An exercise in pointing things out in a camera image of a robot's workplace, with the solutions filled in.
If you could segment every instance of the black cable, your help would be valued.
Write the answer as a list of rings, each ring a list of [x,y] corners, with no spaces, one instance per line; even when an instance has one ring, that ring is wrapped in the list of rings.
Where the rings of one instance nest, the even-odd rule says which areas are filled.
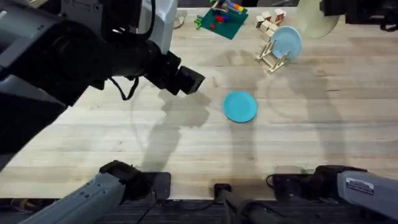
[[[120,95],[122,96],[122,99],[124,101],[130,100],[132,98],[132,96],[134,95],[134,92],[136,91],[138,84],[139,84],[139,77],[134,78],[134,84],[130,89],[130,92],[128,94],[128,96],[126,97],[122,88],[120,87],[120,85],[117,83],[116,80],[114,80],[113,78],[109,78],[109,80],[111,80],[111,82],[113,83],[113,85],[116,86],[116,88],[120,91]]]
[[[136,222],[136,224],[140,224],[141,221],[143,221],[143,219],[147,216],[147,214],[157,205],[157,194],[156,194],[156,190],[153,189],[152,193],[155,195],[155,200],[154,203],[148,207],[148,209],[141,215],[141,217],[138,219],[138,221]]]
[[[274,176],[274,175],[271,174],[271,175],[268,175],[267,178],[266,178],[266,183],[267,183],[267,185],[268,185],[268,187],[269,187],[270,189],[274,189],[274,186],[271,185],[271,184],[268,182],[268,180],[269,180],[270,177],[273,177],[273,176]]]
[[[144,34],[134,34],[134,36],[139,40],[147,40],[150,38],[155,26],[155,18],[156,18],[156,0],[150,0],[150,4],[152,6],[152,17],[150,19],[150,27],[149,30]]]

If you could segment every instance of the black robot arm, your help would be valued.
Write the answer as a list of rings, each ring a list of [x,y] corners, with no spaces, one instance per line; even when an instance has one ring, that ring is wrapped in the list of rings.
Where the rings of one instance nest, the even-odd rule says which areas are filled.
[[[119,8],[112,1],[100,2],[108,9],[103,10],[103,35],[84,23],[51,14],[57,5],[43,7],[46,12],[0,0],[0,153],[20,150],[89,86],[103,90],[106,80],[114,82],[113,76],[134,81],[133,87],[138,77],[145,77],[174,95],[180,90],[196,92],[205,79],[180,67],[180,58],[172,52],[162,54],[142,35],[115,31],[110,25],[115,18],[106,12],[115,14]],[[124,22],[137,24],[132,18]]]

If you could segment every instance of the blue plate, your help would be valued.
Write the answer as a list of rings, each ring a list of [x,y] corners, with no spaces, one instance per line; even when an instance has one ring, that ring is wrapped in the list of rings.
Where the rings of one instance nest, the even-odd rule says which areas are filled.
[[[248,122],[257,113],[257,103],[249,93],[233,91],[224,98],[223,110],[225,116],[232,121]]]
[[[275,41],[272,53],[277,58],[282,58],[284,54],[290,51],[288,60],[293,60],[299,56],[301,52],[301,36],[299,32],[293,27],[285,26],[275,30],[274,35],[271,37],[271,42]]]

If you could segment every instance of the wooden table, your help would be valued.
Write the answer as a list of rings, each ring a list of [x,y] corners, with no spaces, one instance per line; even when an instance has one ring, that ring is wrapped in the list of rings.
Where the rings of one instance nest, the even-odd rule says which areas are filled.
[[[172,198],[210,198],[217,182],[272,198],[264,179],[286,167],[346,164],[398,179],[397,33],[340,20],[323,39],[303,38],[300,57],[269,75],[254,61],[265,10],[250,9],[228,40],[195,30],[206,9],[189,9],[172,51],[206,76],[200,92],[173,97],[142,79],[125,102],[111,83],[90,88],[0,173],[0,197],[63,197],[114,159],[170,172]],[[294,24],[295,9],[286,11]],[[225,118],[221,102],[233,90],[255,96],[255,120]]]

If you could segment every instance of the white label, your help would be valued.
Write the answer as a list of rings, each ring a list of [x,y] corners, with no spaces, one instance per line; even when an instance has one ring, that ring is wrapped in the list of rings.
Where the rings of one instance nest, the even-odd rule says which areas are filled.
[[[356,190],[364,194],[369,194],[369,195],[374,194],[374,185],[363,180],[347,177],[346,186],[351,190]]]

